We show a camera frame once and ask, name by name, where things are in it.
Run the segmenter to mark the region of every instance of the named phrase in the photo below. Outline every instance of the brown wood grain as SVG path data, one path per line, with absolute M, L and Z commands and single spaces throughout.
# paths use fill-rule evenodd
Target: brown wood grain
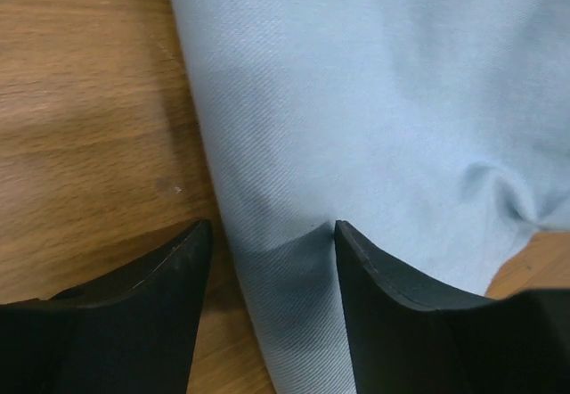
M 192 393 L 272 393 L 221 234 L 168 0 L 0 0 L 0 302 L 49 297 L 213 218 Z M 539 235 L 490 295 L 570 286 Z

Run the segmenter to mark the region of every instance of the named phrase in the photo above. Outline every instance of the wooden table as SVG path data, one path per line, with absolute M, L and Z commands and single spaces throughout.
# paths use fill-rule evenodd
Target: wooden table
M 189 392 L 272 393 L 168 0 L 0 1 L 0 301 L 49 297 L 212 218 L 218 246 Z M 567 234 L 539 236 L 490 294 L 570 286 L 569 250 Z

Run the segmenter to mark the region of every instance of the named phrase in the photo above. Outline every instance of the light blue cloth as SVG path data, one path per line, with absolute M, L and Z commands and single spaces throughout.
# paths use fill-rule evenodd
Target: light blue cloth
M 485 292 L 570 226 L 570 0 L 172 0 L 279 394 L 354 393 L 337 218 Z

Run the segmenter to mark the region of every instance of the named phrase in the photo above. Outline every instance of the tabletop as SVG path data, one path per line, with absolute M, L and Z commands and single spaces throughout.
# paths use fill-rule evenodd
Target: tabletop
M 0 302 L 48 298 L 211 218 L 189 392 L 273 388 L 225 245 L 169 0 L 0 3 Z M 570 287 L 539 234 L 489 296 Z

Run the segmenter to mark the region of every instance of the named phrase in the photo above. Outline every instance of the textured fabric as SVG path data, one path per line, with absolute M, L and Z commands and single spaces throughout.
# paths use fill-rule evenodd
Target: textured fabric
M 354 393 L 332 227 L 483 293 L 570 225 L 570 0 L 173 0 L 279 394 Z

